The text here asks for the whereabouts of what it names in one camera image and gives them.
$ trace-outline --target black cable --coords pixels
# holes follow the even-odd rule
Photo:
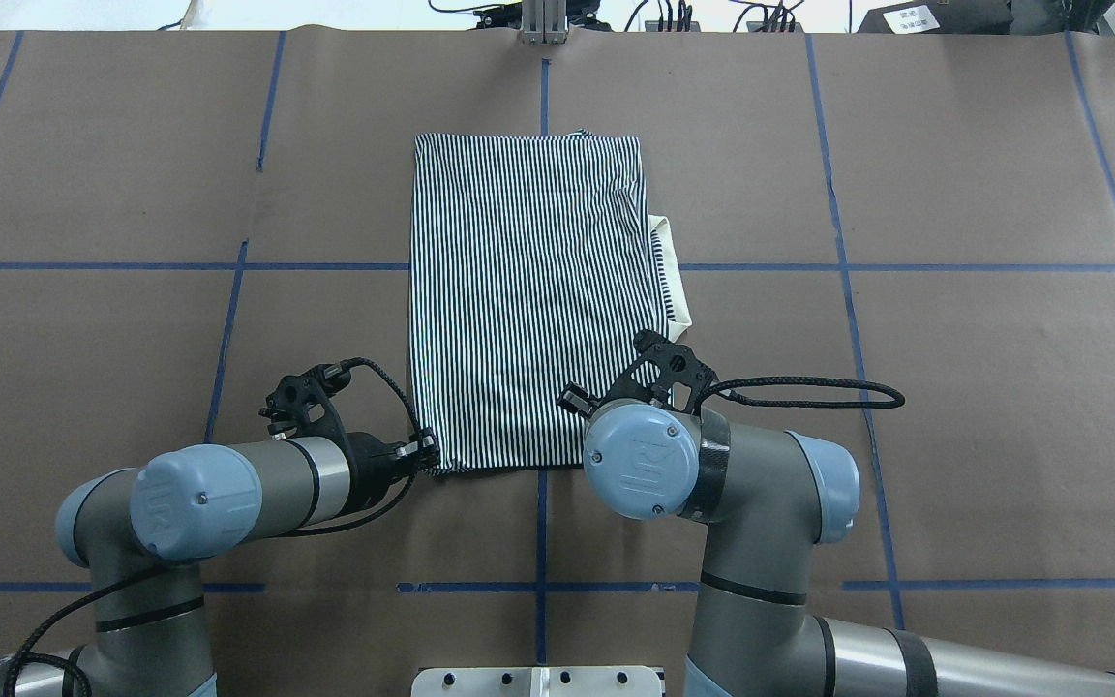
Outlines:
[[[23,662],[54,666],[56,669],[61,670],[62,674],[71,676],[71,679],[79,686],[81,696],[90,697],[93,695],[88,674],[85,674],[84,670],[80,670],[79,667],[76,667],[76,664],[67,660],[67,658],[51,657],[49,654],[33,654],[30,651],[23,657]]]
[[[67,604],[66,608],[58,610],[58,612],[49,614],[49,617],[37,626],[37,629],[28,636],[26,642],[19,645],[18,651],[12,654],[11,658],[9,658],[8,667],[6,667],[6,674],[3,675],[3,697],[14,697],[14,689],[17,689],[17,683],[19,680],[19,671],[23,670],[26,660],[31,660],[28,655],[32,654],[32,648],[37,645],[37,641],[40,640],[40,637],[49,631],[49,628],[56,626],[58,620],[66,618],[67,614],[70,614],[80,608],[84,608],[84,606],[96,603],[96,601],[106,598],[106,596],[112,594],[112,592],[123,591],[124,588],[128,588],[129,585],[133,585],[133,583],[147,581],[147,579],[164,574],[168,572],[168,570],[169,569],[167,567],[151,567],[149,569],[143,570],[143,572],[128,575],[128,578],[123,579],[123,581],[110,583],[110,585],[103,588],[100,591],[89,592],[88,596],[84,596],[84,598],[80,598],[79,600],[74,601],[74,603]]]
[[[730,0],[730,1],[733,3],[738,3],[738,0]],[[737,32],[738,31],[738,26],[740,26],[740,23],[743,23],[743,19],[747,17],[747,12],[749,12],[752,10],[755,10],[756,8],[760,8],[763,10],[765,10],[765,21],[766,22],[768,21],[768,10],[769,10],[769,6],[768,4],[764,4],[764,3],[739,3],[739,4],[746,4],[747,9],[744,10],[743,13],[738,14],[738,21],[734,22],[734,28],[731,28],[730,33],[731,32]]]
[[[822,400],[753,400],[743,394],[735,393],[735,389],[743,387],[769,387],[770,385],[804,385],[804,387],[837,387],[845,389],[860,389],[860,391],[883,394],[890,397],[890,401],[872,400],[850,400],[850,401],[822,401]],[[708,397],[721,397],[725,400],[737,401],[747,407],[807,407],[808,409],[895,409],[906,403],[906,397],[898,389],[889,385],[879,383],[867,383],[866,379],[845,379],[840,377],[808,377],[808,376],[762,376],[743,377],[738,379],[727,379],[716,385],[709,385],[702,393],[696,394],[694,410],[698,412],[700,405]]]
[[[398,506],[404,495],[407,495],[407,492],[411,490],[413,484],[415,484],[414,473],[411,476],[407,477],[407,484],[403,485],[403,488],[399,490],[399,493],[395,495],[394,498],[390,498],[389,503],[386,503],[385,506],[381,506],[380,509],[372,511],[371,513],[369,513],[369,515],[363,516],[362,519],[356,519],[353,521],[346,522],[346,524],[332,524],[329,526],[314,526],[314,529],[292,530],[291,532],[284,532],[282,534],[279,534],[278,538],[312,538],[312,535],[314,534],[345,532],[348,530],[357,529],[357,526],[359,525],[370,524],[370,522],[376,521],[377,519],[384,516],[386,513],[390,512],[390,509],[392,509],[394,506]]]
[[[476,10],[492,10],[494,8],[504,8],[504,4],[501,4],[501,3],[476,4],[476,6],[474,6],[474,8],[459,8],[459,9],[453,10],[453,9],[446,9],[446,8],[437,8],[436,4],[433,4],[433,0],[429,0],[429,9],[432,9],[434,12],[443,12],[443,13],[447,13],[447,14],[455,14],[455,13],[459,13],[459,12],[475,12]]]
[[[622,28],[622,31],[631,31],[631,25],[634,22],[634,18],[639,17],[639,10],[642,10],[642,7],[647,3],[650,3],[650,1],[651,0],[639,1],[639,3],[636,6],[634,11],[631,12],[631,18],[627,20],[627,26]]]
[[[399,384],[394,383],[394,379],[386,374],[385,369],[381,369],[381,366],[377,366],[377,364],[369,361],[368,358],[349,358],[346,361],[341,361],[341,365],[346,366],[347,369],[353,369],[356,366],[366,366],[368,369],[375,371],[377,377],[381,378],[381,383],[388,385],[391,391],[394,391],[394,396],[398,397],[399,401],[403,401],[403,407],[407,410],[407,418],[411,422],[411,428],[415,429],[415,433],[420,433],[420,416],[416,415],[415,407],[411,406],[411,400],[409,400],[407,395],[403,393],[403,388],[399,387]]]

